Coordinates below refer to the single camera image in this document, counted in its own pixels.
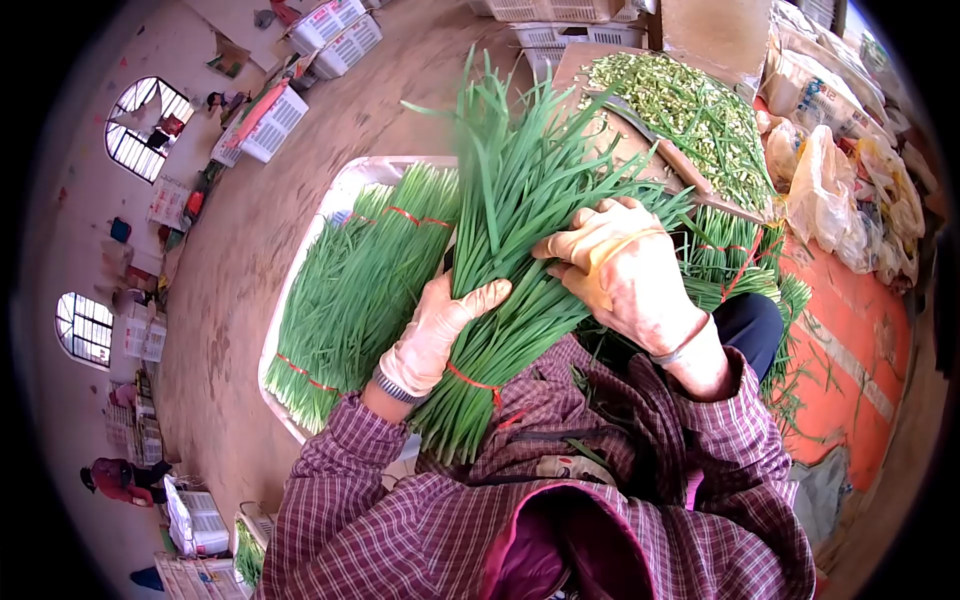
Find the window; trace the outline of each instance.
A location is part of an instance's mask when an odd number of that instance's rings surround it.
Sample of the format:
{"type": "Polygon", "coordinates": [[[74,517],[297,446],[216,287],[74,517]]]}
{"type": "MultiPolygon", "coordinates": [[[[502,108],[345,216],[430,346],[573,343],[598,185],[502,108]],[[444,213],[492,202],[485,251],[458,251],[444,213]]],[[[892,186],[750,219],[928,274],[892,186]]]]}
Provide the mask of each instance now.
{"type": "Polygon", "coordinates": [[[139,177],[153,183],[160,173],[160,168],[167,159],[169,144],[148,145],[151,134],[156,131],[157,122],[169,115],[174,115],[186,123],[193,114],[190,101],[176,91],[168,83],[158,77],[145,77],[128,87],[113,105],[110,119],[124,113],[138,110],[134,116],[143,117],[142,125],[136,130],[128,129],[118,123],[107,122],[107,154],[123,166],[127,167],[139,177]],[[155,99],[159,93],[159,102],[155,99]]]}
{"type": "Polygon", "coordinates": [[[67,352],[94,365],[110,366],[113,315],[100,302],[73,292],[61,296],[57,333],[67,352]]]}

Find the dark pants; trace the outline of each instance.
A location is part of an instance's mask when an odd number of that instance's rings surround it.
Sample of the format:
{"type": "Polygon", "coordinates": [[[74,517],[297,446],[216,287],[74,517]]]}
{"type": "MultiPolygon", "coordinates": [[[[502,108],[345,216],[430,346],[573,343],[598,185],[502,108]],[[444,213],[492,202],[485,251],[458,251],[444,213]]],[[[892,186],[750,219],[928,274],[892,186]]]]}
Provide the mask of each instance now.
{"type": "Polygon", "coordinates": [[[783,319],[777,304],[760,294],[740,294],[713,311],[720,343],[740,350],[762,381],[774,362],[783,319]]]}
{"type": "Polygon", "coordinates": [[[150,491],[150,495],[154,497],[155,504],[163,504],[167,501],[167,492],[163,488],[154,488],[152,487],[160,479],[163,479],[163,475],[167,474],[173,468],[172,465],[166,461],[160,461],[159,463],[153,465],[150,468],[133,468],[133,484],[138,488],[143,488],[144,490],[150,491]]]}

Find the red rubber band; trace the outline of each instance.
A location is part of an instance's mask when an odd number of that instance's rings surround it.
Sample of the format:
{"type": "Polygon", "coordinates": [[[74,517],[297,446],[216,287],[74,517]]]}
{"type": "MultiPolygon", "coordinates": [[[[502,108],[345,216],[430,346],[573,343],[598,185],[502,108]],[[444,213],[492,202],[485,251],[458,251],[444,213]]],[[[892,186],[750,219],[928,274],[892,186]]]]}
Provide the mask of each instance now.
{"type": "Polygon", "coordinates": [[[406,217],[407,219],[410,219],[411,221],[413,221],[417,227],[420,226],[420,221],[417,219],[417,217],[413,216],[412,214],[400,208],[399,206],[387,206],[386,208],[383,209],[383,214],[387,214],[388,210],[396,211],[401,215],[403,215],[404,217],[406,217]]]}
{"type": "Polygon", "coordinates": [[[530,410],[529,408],[521,408],[520,410],[516,411],[516,414],[515,414],[515,415],[513,415],[513,416],[510,417],[509,419],[507,419],[507,420],[503,421],[502,423],[500,423],[499,425],[497,425],[496,428],[497,428],[497,429],[503,429],[504,427],[509,427],[510,425],[513,425],[513,424],[516,422],[517,419],[519,419],[520,417],[523,417],[524,415],[526,415],[526,414],[527,414],[527,411],[529,411],[529,410],[530,410]]]}
{"type": "Polygon", "coordinates": [[[370,223],[371,225],[374,224],[374,223],[376,223],[376,221],[373,220],[373,219],[368,219],[367,217],[365,217],[365,216],[363,216],[363,215],[358,215],[358,214],[355,213],[355,212],[351,212],[349,215],[347,215],[347,218],[344,219],[344,225],[346,225],[347,222],[348,222],[350,219],[352,219],[353,217],[356,217],[357,219],[360,219],[360,220],[362,220],[362,221],[366,221],[367,223],[370,223]]]}
{"type": "Polygon", "coordinates": [[[290,359],[287,358],[286,356],[284,356],[283,354],[280,354],[280,353],[278,352],[278,353],[276,354],[276,357],[279,358],[280,360],[282,360],[283,362],[285,362],[287,365],[289,365],[290,368],[293,369],[294,371],[298,372],[298,373],[301,374],[301,375],[306,376],[306,379],[307,379],[307,381],[310,382],[310,385],[315,386],[315,387],[318,387],[318,388],[320,388],[321,390],[327,390],[328,392],[336,392],[336,393],[337,393],[337,396],[339,396],[339,397],[343,397],[343,396],[344,396],[344,395],[341,394],[336,388],[331,388],[331,387],[328,386],[328,385],[324,385],[323,383],[320,383],[320,382],[318,382],[318,381],[314,381],[313,379],[311,379],[309,372],[307,372],[307,371],[304,370],[304,369],[301,369],[301,368],[298,367],[297,365],[295,365],[295,364],[293,364],[292,362],[290,362],[290,359]]]}
{"type": "Polygon", "coordinates": [[[446,361],[446,366],[447,366],[448,369],[450,369],[451,371],[453,371],[453,374],[457,375],[458,377],[460,377],[461,379],[463,379],[464,381],[466,381],[466,382],[467,382],[468,384],[470,384],[471,386],[474,386],[474,387],[477,387],[477,388],[482,388],[482,389],[484,389],[484,390],[492,390],[492,391],[493,391],[493,406],[495,406],[495,407],[497,407],[497,408],[500,408],[500,407],[503,405],[503,399],[500,397],[500,386],[498,386],[498,385],[486,385],[486,384],[480,383],[479,381],[474,381],[474,380],[470,379],[469,377],[467,377],[466,375],[464,375],[463,373],[461,373],[460,370],[458,370],[456,367],[454,367],[454,366],[453,366],[453,363],[451,363],[450,361],[446,361]]]}
{"type": "Polygon", "coordinates": [[[736,287],[736,282],[740,280],[740,277],[743,275],[743,272],[747,270],[747,265],[754,261],[754,254],[756,253],[757,247],[760,245],[760,238],[763,237],[763,228],[756,228],[756,237],[754,238],[754,245],[750,248],[750,251],[747,253],[747,259],[743,261],[743,264],[740,265],[740,269],[736,272],[736,275],[733,276],[733,280],[730,282],[730,285],[727,287],[720,286],[720,303],[723,304],[727,301],[727,294],[736,287]]]}
{"type": "Polygon", "coordinates": [[[761,252],[760,255],[756,258],[756,260],[759,260],[760,258],[763,258],[764,256],[769,256],[769,255],[770,255],[770,250],[772,250],[777,244],[779,244],[780,242],[782,242],[783,239],[784,239],[784,237],[785,237],[785,236],[782,235],[782,236],[778,237],[776,240],[774,240],[774,243],[771,244],[770,246],[767,246],[767,249],[766,249],[765,251],[761,252]]]}
{"type": "Polygon", "coordinates": [[[443,221],[438,221],[437,219],[431,219],[430,217],[423,217],[423,222],[436,223],[437,225],[442,225],[445,228],[450,228],[450,223],[444,223],[443,221]]]}

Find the plaid shirt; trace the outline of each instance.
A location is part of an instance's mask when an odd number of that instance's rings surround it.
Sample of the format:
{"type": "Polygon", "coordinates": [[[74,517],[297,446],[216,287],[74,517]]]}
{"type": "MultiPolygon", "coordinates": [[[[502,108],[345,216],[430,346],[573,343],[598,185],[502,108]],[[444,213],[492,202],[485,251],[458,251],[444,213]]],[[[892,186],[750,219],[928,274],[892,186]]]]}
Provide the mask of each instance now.
{"type": "Polygon", "coordinates": [[[391,492],[380,473],[407,428],[346,396],[294,464],[257,597],[489,597],[491,555],[519,507],[558,486],[588,493],[636,536],[649,573],[637,584],[649,581],[655,598],[811,597],[790,458],[756,375],[726,351],[736,396],[698,403],[664,384],[645,356],[621,378],[565,336],[504,386],[474,464],[439,468],[421,455],[418,474],[391,492]],[[588,377],[589,402],[571,365],[588,377]],[[605,457],[619,489],[536,477],[540,457],[577,453],[568,437],[605,457]],[[703,481],[688,510],[695,469],[703,481]]]}

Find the gloved hand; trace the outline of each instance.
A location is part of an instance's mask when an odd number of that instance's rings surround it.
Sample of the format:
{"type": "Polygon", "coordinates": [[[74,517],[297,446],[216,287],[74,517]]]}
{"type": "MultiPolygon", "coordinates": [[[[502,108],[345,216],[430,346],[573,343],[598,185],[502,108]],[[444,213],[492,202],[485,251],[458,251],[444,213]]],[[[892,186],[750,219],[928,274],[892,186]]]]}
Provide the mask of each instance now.
{"type": "Polygon", "coordinates": [[[571,231],[540,240],[535,258],[558,257],[548,268],[584,301],[596,320],[654,356],[669,354],[703,327],[708,316],[686,295],[673,242],[633,198],[581,208],[571,231]]]}
{"type": "Polygon", "coordinates": [[[457,335],[504,301],[513,289],[509,279],[498,279],[460,300],[450,297],[453,272],[447,271],[423,287],[420,304],[403,335],[380,357],[380,370],[404,392],[426,396],[440,383],[457,335]]]}

